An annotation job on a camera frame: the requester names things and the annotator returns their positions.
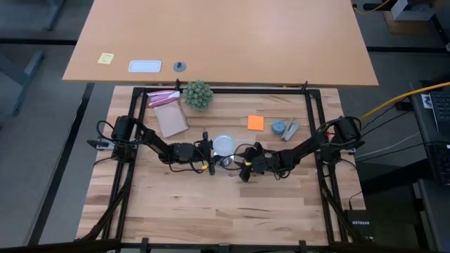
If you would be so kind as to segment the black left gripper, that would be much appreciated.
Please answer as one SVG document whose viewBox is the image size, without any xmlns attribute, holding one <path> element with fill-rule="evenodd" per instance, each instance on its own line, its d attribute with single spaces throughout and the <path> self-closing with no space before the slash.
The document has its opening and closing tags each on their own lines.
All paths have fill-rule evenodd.
<svg viewBox="0 0 450 253">
<path fill-rule="evenodd" d="M 221 164 L 222 156 L 212 156 L 212 140 L 210 140 L 208 133 L 204 131 L 202 133 L 202 139 L 195 142 L 195 146 L 198 153 L 202 157 L 202 161 L 206 161 L 208 165 L 208 172 L 210 176 L 215 175 L 215 165 Z"/>
</svg>

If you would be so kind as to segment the chrome lamp base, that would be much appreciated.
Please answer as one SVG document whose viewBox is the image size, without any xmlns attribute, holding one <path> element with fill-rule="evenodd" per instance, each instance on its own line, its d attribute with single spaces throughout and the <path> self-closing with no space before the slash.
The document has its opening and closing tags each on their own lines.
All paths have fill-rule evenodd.
<svg viewBox="0 0 450 253">
<path fill-rule="evenodd" d="M 222 156 L 221 164 L 220 165 L 216 164 L 216 165 L 219 167 L 229 167 L 233 164 L 233 161 L 234 161 L 234 155 Z"/>
</svg>

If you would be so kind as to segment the white globe lightbulb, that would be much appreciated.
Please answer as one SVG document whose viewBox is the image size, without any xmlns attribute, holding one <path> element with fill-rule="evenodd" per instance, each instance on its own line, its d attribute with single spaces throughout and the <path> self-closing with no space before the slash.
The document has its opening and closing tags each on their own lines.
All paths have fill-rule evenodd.
<svg viewBox="0 0 450 253">
<path fill-rule="evenodd" d="M 230 136 L 220 135 L 213 140 L 212 148 L 217 155 L 226 157 L 234 154 L 236 142 Z"/>
</svg>

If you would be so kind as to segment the orange sticky note pad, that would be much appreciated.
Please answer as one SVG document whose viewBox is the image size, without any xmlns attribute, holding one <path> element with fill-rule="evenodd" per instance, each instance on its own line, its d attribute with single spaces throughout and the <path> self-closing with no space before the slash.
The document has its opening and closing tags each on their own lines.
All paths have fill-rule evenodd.
<svg viewBox="0 0 450 253">
<path fill-rule="evenodd" d="M 249 115 L 247 117 L 247 128 L 249 130 L 263 131 L 264 130 L 264 117 L 257 115 Z"/>
</svg>

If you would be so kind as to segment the grey stapler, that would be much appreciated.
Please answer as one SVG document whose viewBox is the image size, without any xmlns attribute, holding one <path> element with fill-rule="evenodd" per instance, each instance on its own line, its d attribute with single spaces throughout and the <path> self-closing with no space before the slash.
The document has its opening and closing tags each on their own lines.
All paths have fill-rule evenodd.
<svg viewBox="0 0 450 253">
<path fill-rule="evenodd" d="M 282 141 L 289 141 L 293 135 L 298 131 L 300 128 L 300 125 L 294 121 L 293 118 L 290 118 L 288 120 L 288 123 L 286 124 L 285 131 L 282 134 L 281 140 Z"/>
</svg>

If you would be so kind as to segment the brown spiral notebook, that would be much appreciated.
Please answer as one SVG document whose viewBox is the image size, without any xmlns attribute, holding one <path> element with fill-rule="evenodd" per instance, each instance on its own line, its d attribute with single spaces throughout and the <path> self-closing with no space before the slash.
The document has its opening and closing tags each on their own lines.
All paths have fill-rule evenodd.
<svg viewBox="0 0 450 253">
<path fill-rule="evenodd" d="M 168 138 L 188 129 L 184 112 L 177 101 L 154 108 L 162 136 Z"/>
</svg>

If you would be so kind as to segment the green plant in white pot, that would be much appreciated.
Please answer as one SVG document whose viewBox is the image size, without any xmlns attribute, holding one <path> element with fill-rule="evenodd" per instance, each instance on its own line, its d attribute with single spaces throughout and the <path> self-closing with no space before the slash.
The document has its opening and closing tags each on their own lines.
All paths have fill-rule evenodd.
<svg viewBox="0 0 450 253">
<path fill-rule="evenodd" d="M 205 111 L 213 101 L 213 90 L 203 80 L 189 82 L 183 89 L 184 103 L 197 111 Z"/>
</svg>

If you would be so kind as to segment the pink folder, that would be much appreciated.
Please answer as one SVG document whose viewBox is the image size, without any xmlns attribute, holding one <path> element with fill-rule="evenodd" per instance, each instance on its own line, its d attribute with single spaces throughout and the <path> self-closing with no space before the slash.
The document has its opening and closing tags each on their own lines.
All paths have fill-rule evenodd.
<svg viewBox="0 0 450 253">
<path fill-rule="evenodd" d="M 148 106 L 154 108 L 179 100 L 181 93 L 175 90 L 163 90 L 149 92 L 147 93 L 147 96 L 150 99 Z"/>
</svg>

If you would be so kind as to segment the white rectangular card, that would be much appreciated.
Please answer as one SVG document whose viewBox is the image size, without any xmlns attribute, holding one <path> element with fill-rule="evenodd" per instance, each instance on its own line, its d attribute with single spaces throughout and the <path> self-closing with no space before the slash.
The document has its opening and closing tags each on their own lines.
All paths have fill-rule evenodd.
<svg viewBox="0 0 450 253">
<path fill-rule="evenodd" d="M 161 67 L 161 60 L 132 60 L 129 63 L 129 72 L 159 73 Z"/>
</svg>

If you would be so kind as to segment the black side desk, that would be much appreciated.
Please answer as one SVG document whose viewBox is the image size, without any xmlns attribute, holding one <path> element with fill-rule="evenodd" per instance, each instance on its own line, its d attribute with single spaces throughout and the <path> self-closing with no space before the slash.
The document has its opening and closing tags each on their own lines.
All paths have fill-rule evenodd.
<svg viewBox="0 0 450 253">
<path fill-rule="evenodd" d="M 450 86 L 432 91 L 450 92 Z M 410 101 L 418 124 L 425 157 L 412 164 L 418 182 L 418 191 L 423 202 L 426 224 L 431 236 L 431 248 L 450 253 L 450 187 L 441 186 L 434 178 L 428 159 L 429 144 L 450 144 L 450 136 L 437 130 L 433 115 L 430 92 L 412 95 Z"/>
</svg>

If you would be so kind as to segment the black backlit keyboard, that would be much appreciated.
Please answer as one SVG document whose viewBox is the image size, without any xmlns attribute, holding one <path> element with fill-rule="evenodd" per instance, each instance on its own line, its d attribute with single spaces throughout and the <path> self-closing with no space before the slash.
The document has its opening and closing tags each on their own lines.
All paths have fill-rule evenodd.
<svg viewBox="0 0 450 253">
<path fill-rule="evenodd" d="M 429 144 L 428 159 L 435 180 L 444 187 L 450 187 L 450 144 Z"/>
</svg>

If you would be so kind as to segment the grey desk leg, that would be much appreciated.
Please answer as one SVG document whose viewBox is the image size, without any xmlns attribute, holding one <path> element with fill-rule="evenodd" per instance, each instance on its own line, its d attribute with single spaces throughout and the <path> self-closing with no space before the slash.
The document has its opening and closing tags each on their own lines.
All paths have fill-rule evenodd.
<svg viewBox="0 0 450 253">
<path fill-rule="evenodd" d="M 19 114 L 33 76 L 44 58 L 45 54 L 43 51 L 35 51 L 27 66 L 21 68 L 0 53 L 0 72 L 20 86 L 20 93 L 11 108 L 10 115 L 17 116 Z"/>
</svg>

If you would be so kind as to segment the small grey white box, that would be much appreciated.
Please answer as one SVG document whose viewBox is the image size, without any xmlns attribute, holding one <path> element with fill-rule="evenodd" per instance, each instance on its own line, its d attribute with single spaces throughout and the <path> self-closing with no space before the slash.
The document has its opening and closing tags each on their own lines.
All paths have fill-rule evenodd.
<svg viewBox="0 0 450 253">
<path fill-rule="evenodd" d="M 436 0 L 397 0 L 390 11 L 396 21 L 428 21 L 436 6 Z"/>
</svg>

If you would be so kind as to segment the black aluminium table frame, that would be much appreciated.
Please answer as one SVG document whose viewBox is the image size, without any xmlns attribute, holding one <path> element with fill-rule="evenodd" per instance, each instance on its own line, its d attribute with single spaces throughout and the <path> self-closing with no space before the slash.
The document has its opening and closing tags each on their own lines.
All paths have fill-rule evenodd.
<svg viewBox="0 0 450 253">
<path fill-rule="evenodd" d="M 204 113 L 186 110 L 189 129 L 172 137 L 192 143 L 203 132 L 217 136 L 226 131 L 241 148 L 260 142 L 267 148 L 286 146 L 270 129 L 250 131 L 251 114 L 267 120 L 294 117 L 300 132 L 287 143 L 293 147 L 309 138 L 338 95 L 335 89 L 229 89 L 214 90 L 214 105 Z M 124 164 L 100 155 L 94 167 L 77 237 L 94 229 L 108 203 L 120 193 L 126 178 L 132 180 L 99 239 L 120 239 L 123 249 L 203 249 L 236 253 L 244 251 L 328 251 L 354 249 L 362 234 L 338 206 L 348 194 L 329 188 L 342 179 L 359 189 L 356 170 L 348 162 L 335 174 L 323 177 L 319 157 L 310 154 L 286 179 L 273 174 L 253 176 L 242 182 L 238 172 L 217 169 L 199 174 L 197 166 L 163 164 L 157 154 L 142 145 L 135 162 Z"/>
</svg>

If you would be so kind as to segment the black Netgear network switch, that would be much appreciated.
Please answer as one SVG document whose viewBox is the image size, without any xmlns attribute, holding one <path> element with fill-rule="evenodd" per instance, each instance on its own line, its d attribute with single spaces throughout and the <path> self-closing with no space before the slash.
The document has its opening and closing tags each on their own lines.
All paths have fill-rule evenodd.
<svg viewBox="0 0 450 253">
<path fill-rule="evenodd" d="M 345 214 L 354 230 L 367 241 L 373 241 L 373 227 L 371 223 L 371 215 L 363 209 L 345 210 Z"/>
</svg>

